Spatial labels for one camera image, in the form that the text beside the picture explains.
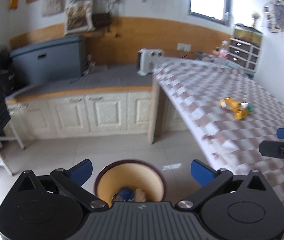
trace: round bin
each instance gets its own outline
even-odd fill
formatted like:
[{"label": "round bin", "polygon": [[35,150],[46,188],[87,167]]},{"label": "round bin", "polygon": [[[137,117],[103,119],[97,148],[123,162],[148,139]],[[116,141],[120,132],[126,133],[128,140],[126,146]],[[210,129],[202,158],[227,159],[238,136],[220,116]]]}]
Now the round bin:
[{"label": "round bin", "polygon": [[95,195],[112,206],[111,198],[122,188],[144,190],[147,201],[163,201],[166,182],[152,165],[138,160],[121,160],[106,166],[98,175]]}]

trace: countertop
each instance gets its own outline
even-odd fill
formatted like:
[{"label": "countertop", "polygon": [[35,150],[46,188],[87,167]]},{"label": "countertop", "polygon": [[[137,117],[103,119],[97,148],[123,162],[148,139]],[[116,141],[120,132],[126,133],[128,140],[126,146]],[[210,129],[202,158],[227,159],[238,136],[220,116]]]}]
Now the countertop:
[{"label": "countertop", "polygon": [[7,104],[13,104],[83,93],[150,91],[151,86],[152,75],[140,76],[135,64],[108,65],[107,70],[90,73],[79,80],[65,79],[24,87],[7,96],[5,100]]}]

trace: trash bin rim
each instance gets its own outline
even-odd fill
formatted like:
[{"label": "trash bin rim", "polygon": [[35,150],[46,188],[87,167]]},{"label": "trash bin rim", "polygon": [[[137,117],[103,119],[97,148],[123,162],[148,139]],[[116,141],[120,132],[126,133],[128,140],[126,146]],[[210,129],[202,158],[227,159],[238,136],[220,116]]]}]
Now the trash bin rim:
[{"label": "trash bin rim", "polygon": [[153,165],[144,162],[144,161],[140,161],[140,160],[133,160],[133,159],[125,159],[125,160],[120,160],[117,162],[113,162],[109,165],[107,165],[103,170],[100,171],[99,175],[97,176],[95,182],[94,182],[94,194],[95,196],[98,196],[98,184],[101,180],[101,178],[104,176],[104,174],[106,174],[110,169],[119,166],[121,164],[127,164],[127,163],[136,163],[136,164],[142,164],[144,166],[147,166],[148,168],[150,168],[151,170],[155,171],[157,173],[157,175],[160,177],[162,183],[163,183],[163,197],[161,199],[161,201],[164,201],[166,198],[166,191],[167,191],[167,184],[166,184],[166,180],[164,178],[164,176],[161,174],[161,172]]}]

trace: storage box lid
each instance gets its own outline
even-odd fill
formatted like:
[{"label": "storage box lid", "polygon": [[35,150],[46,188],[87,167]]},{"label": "storage box lid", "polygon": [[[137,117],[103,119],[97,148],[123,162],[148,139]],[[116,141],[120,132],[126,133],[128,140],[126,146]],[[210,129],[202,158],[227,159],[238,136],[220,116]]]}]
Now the storage box lid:
[{"label": "storage box lid", "polygon": [[54,39],[54,40],[45,41],[45,42],[40,42],[40,43],[35,43],[35,44],[27,45],[27,46],[19,48],[19,49],[14,49],[14,50],[11,51],[10,56],[16,57],[16,56],[19,56],[21,54],[25,54],[25,53],[28,53],[28,52],[31,52],[31,51],[34,51],[34,50],[38,50],[38,49],[45,49],[45,48],[48,48],[48,47],[65,45],[65,44],[68,44],[68,43],[77,43],[77,42],[81,42],[81,41],[85,41],[85,37],[79,36],[79,35],[66,36],[66,37],[63,37],[63,38]]}]

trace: white cabinet door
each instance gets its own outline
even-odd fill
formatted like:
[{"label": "white cabinet door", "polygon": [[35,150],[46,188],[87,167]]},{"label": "white cabinet door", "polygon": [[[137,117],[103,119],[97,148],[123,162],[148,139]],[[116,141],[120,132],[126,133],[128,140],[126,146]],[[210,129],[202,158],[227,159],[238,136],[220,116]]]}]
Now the white cabinet door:
[{"label": "white cabinet door", "polygon": [[52,115],[45,100],[30,101],[21,105],[25,108],[21,111],[21,116],[31,139],[56,137]]},{"label": "white cabinet door", "polygon": [[48,101],[58,136],[85,136],[90,132],[84,97],[55,98]]},{"label": "white cabinet door", "polygon": [[129,130],[147,130],[152,103],[151,92],[129,93]]},{"label": "white cabinet door", "polygon": [[183,131],[187,130],[187,126],[179,115],[178,111],[168,100],[167,113],[164,123],[165,131]]},{"label": "white cabinet door", "polygon": [[[17,130],[19,137],[21,139],[29,139],[28,129],[26,125],[24,124],[22,116],[21,116],[23,106],[14,104],[14,105],[8,105],[7,108],[11,116],[10,122],[13,123],[14,128],[15,130]],[[6,127],[4,128],[4,133],[8,137],[14,137],[14,133],[11,127],[9,126],[9,124],[7,124]]]},{"label": "white cabinet door", "polygon": [[92,132],[127,130],[126,93],[85,96]]}]

